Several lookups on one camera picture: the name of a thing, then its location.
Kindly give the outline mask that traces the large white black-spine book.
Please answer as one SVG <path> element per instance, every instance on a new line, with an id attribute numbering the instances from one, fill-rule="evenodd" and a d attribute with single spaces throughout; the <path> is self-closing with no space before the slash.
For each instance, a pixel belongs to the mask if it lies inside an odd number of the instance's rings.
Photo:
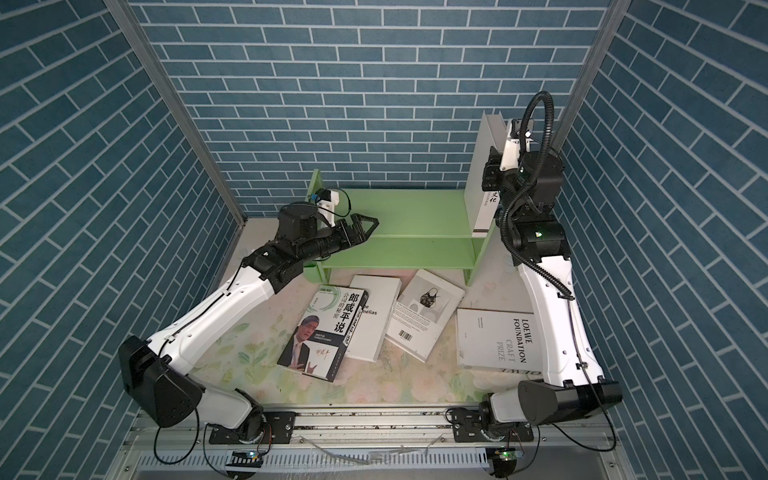
<path id="1" fill-rule="evenodd" d="M 491 148 L 502 149 L 505 140 L 506 125 L 503 117 L 484 113 L 464 189 L 465 209 L 473 238 L 485 238 L 488 235 L 498 208 L 498 193 L 483 191 L 482 179 Z"/>

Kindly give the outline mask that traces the white La Dame aux camelias book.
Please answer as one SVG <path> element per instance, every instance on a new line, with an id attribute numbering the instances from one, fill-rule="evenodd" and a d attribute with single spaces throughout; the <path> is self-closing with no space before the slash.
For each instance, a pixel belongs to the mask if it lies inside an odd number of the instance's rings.
<path id="1" fill-rule="evenodd" d="M 353 277 L 350 287 L 365 290 L 368 300 L 347 348 L 346 358 L 367 362 L 378 360 L 401 285 L 399 277 Z"/>

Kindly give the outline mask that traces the Chinese book with man portrait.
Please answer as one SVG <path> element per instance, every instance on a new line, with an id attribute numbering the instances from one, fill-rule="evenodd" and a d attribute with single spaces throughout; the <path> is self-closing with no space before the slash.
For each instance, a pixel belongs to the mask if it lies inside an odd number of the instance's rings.
<path id="1" fill-rule="evenodd" d="M 364 289 L 322 285 L 302 314 L 277 364 L 333 382 L 368 298 Z"/>

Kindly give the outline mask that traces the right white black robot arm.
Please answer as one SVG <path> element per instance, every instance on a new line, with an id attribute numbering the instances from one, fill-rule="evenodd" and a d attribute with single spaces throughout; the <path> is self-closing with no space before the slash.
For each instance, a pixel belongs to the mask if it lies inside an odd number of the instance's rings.
<path id="1" fill-rule="evenodd" d="M 540 379 L 485 397 L 482 427 L 492 436 L 524 422 L 559 426 L 606 415 L 623 400 L 620 383 L 605 376 L 587 339 L 573 291 L 571 249 L 553 213 L 564 180 L 562 160 L 529 151 L 508 170 L 502 160 L 502 152 L 491 148 L 482 188 L 499 195 L 496 225 L 532 302 L 543 367 Z"/>

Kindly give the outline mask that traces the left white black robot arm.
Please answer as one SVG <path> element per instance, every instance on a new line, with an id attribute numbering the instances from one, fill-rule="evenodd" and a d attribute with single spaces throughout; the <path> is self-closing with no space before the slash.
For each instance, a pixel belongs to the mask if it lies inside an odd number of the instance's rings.
<path id="1" fill-rule="evenodd" d="M 330 222 L 305 201 L 282 207 L 275 237 L 244 257 L 222 287 L 147 339 L 123 341 L 118 359 L 126 393 L 159 428 L 194 417 L 198 425 L 229 430 L 240 443 L 261 440 L 262 406 L 240 389 L 228 392 L 193 379 L 192 368 L 247 313 L 302 274 L 306 263 L 363 244 L 378 225 L 357 213 Z"/>

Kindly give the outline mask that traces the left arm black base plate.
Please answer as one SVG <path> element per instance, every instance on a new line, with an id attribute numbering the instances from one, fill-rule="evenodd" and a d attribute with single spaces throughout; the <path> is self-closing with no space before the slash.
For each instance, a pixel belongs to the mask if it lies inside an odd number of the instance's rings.
<path id="1" fill-rule="evenodd" d="M 297 414 L 293 411 L 267 411 L 257 422 L 256 436 L 246 440 L 242 433 L 247 427 L 232 430 L 218 425 L 212 427 L 208 441 L 213 445 L 282 445 L 289 444 L 293 435 Z"/>

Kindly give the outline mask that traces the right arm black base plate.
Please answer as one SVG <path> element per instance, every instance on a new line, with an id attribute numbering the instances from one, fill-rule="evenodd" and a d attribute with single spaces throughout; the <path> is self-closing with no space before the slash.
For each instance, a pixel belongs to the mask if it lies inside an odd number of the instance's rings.
<path id="1" fill-rule="evenodd" d="M 499 423 L 489 414 L 464 407 L 451 407 L 444 412 L 457 443 L 531 442 L 534 434 L 527 422 Z"/>

